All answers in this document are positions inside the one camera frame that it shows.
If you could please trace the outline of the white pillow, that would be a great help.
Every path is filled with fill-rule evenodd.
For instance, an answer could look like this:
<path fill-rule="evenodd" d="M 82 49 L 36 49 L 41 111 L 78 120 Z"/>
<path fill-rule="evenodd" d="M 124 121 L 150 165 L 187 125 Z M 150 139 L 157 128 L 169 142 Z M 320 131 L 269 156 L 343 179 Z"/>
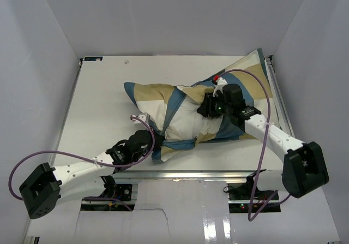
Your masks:
<path fill-rule="evenodd" d="M 186 96 L 173 116 L 165 131 L 167 141 L 184 141 L 199 139 L 207 134 L 218 132 L 222 116 L 216 118 L 203 117 L 197 112 L 200 104 Z"/>

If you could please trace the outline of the blue tan white pillowcase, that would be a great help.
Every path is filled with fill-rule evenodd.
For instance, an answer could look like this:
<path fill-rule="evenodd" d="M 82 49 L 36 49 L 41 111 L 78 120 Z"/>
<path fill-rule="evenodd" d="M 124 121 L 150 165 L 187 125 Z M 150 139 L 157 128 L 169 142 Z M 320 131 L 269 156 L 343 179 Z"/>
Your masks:
<path fill-rule="evenodd" d="M 266 61 L 258 48 L 239 61 L 191 86 L 124 83 L 124 90 L 141 113 L 147 114 L 157 144 L 152 161 L 163 163 L 199 143 L 247 139 L 227 115 L 228 104 L 215 94 L 216 82 L 239 87 L 238 97 L 278 125 Z"/>

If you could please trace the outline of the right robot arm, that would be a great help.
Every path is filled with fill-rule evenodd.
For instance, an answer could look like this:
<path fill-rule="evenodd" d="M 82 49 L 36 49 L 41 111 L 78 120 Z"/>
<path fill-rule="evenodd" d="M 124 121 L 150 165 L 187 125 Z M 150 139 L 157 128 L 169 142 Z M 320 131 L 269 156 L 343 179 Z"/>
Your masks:
<path fill-rule="evenodd" d="M 216 93 L 206 93 L 197 112 L 204 117 L 227 117 L 272 150 L 283 163 L 281 180 L 291 196 L 300 198 L 329 182 L 320 145 L 302 142 L 268 122 L 260 110 L 246 104 L 239 85 L 227 84 Z"/>

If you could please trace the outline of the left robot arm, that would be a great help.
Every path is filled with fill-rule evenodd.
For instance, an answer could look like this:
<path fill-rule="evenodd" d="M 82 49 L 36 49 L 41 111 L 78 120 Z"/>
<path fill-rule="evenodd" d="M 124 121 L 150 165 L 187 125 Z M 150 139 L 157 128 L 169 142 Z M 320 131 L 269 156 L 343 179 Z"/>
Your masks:
<path fill-rule="evenodd" d="M 164 140 L 154 131 L 138 130 L 94 158 L 61 166 L 38 165 L 19 187 L 30 219 L 46 216 L 59 203 L 90 198 L 96 192 L 104 200 L 111 199 L 115 186 L 97 180 L 136 165 Z"/>

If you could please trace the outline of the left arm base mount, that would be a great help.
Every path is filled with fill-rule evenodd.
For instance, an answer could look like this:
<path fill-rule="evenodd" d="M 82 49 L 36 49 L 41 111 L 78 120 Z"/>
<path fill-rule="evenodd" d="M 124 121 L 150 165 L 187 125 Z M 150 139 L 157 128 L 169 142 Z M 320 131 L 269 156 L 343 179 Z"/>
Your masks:
<path fill-rule="evenodd" d="M 111 176 L 102 177 L 104 191 L 94 200 L 83 199 L 81 211 L 131 212 L 137 199 L 137 185 L 115 182 Z"/>

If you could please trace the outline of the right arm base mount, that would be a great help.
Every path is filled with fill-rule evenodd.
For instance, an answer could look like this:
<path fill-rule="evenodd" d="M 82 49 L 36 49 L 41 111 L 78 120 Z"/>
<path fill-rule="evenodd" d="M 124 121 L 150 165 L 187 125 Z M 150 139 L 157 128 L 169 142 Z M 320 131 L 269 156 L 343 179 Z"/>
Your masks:
<path fill-rule="evenodd" d="M 248 213 L 249 202 L 254 181 L 247 178 L 243 183 L 228 183 L 223 192 L 228 196 L 228 206 L 230 214 Z M 273 191 L 261 191 L 256 188 L 252 204 L 252 213 L 256 212 L 273 194 Z M 276 193 L 271 201 L 263 208 L 262 213 L 278 213 L 281 207 L 278 205 L 279 195 Z"/>

